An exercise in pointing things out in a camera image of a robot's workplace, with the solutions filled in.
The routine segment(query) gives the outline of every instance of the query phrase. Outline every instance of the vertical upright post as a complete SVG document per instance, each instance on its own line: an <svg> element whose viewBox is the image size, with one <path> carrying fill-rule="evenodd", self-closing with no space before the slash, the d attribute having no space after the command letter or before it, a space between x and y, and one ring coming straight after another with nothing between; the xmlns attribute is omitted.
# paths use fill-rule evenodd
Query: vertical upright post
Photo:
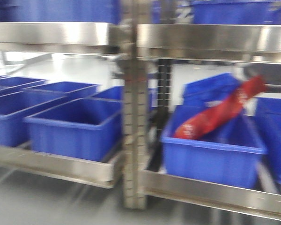
<svg viewBox="0 0 281 225"><path fill-rule="evenodd" d="M130 209L144 209L146 197L138 191L138 170L147 157L148 79L146 62L137 60L137 24L150 23L150 0L122 0L123 27L129 33L124 43L129 53L124 71L124 203Z"/></svg>

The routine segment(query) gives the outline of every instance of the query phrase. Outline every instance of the stainless steel shelf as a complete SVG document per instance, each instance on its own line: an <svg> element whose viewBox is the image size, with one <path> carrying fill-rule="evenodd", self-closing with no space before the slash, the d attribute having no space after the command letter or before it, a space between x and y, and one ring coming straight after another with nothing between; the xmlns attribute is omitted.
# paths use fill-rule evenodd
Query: stainless steel shelf
<svg viewBox="0 0 281 225"><path fill-rule="evenodd" d="M281 195L139 171L142 194L281 220Z"/></svg>
<svg viewBox="0 0 281 225"><path fill-rule="evenodd" d="M103 163L0 146L0 166L101 188L112 188L116 184L123 165L123 151L114 152Z"/></svg>
<svg viewBox="0 0 281 225"><path fill-rule="evenodd" d="M280 25L138 25L138 56L281 64Z"/></svg>
<svg viewBox="0 0 281 225"><path fill-rule="evenodd" d="M0 22L0 51L118 53L118 26L103 22Z"/></svg>

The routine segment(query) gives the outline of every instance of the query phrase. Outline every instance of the metal shelving unit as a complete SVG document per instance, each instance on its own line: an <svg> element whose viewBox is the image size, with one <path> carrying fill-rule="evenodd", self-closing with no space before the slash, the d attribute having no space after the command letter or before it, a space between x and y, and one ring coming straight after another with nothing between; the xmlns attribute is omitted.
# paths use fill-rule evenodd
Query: metal shelving unit
<svg viewBox="0 0 281 225"><path fill-rule="evenodd" d="M121 0L122 25L88 22L0 23L0 51L124 53L123 151L103 162L0 147L0 165L40 175L111 188L124 166L124 203L144 209L153 195L187 203L281 220L281 195L170 176L149 170L147 142L148 60L159 60L157 116L167 116L170 59L281 64L281 26L173 25L150 23L150 0ZM162 0L163 23L172 23L175 1ZM166 118L159 118L161 129Z"/></svg>
<svg viewBox="0 0 281 225"><path fill-rule="evenodd" d="M137 29L138 57L143 60L281 64L281 26L141 24ZM150 169L154 160L138 170L140 194L281 220L281 195L171 176L162 164Z"/></svg>
<svg viewBox="0 0 281 225"><path fill-rule="evenodd" d="M118 26L109 23L0 23L0 51L115 54L120 53L124 37ZM125 155L121 149L121 146L118 146L102 162L94 162L34 152L26 146L0 146L0 166L112 188L122 175Z"/></svg>
<svg viewBox="0 0 281 225"><path fill-rule="evenodd" d="M124 37L103 22L0 22L0 51L113 54Z"/></svg>

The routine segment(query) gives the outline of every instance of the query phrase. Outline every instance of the floor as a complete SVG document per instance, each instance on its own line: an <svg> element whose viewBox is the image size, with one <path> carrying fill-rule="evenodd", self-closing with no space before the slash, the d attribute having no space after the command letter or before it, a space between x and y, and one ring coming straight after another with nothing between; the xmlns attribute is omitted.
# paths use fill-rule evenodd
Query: floor
<svg viewBox="0 0 281 225"><path fill-rule="evenodd" d="M182 84L199 76L231 71L230 67L176 65L172 105ZM98 58L59 56L26 67L15 75L100 83L112 86L110 67ZM150 197L148 209L123 208L121 182L106 190L0 167L0 225L281 225L279 221Z"/></svg>

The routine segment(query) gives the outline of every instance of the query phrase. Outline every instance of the red plastic bag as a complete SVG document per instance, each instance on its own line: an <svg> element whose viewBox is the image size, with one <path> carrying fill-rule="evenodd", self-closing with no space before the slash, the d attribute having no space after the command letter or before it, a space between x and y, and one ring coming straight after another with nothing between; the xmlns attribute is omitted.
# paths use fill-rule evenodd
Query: red plastic bag
<svg viewBox="0 0 281 225"><path fill-rule="evenodd" d="M266 86L261 76L244 82L222 103L206 109L184 122L176 129L174 137L193 140L201 138L236 117L247 100L265 90Z"/></svg>

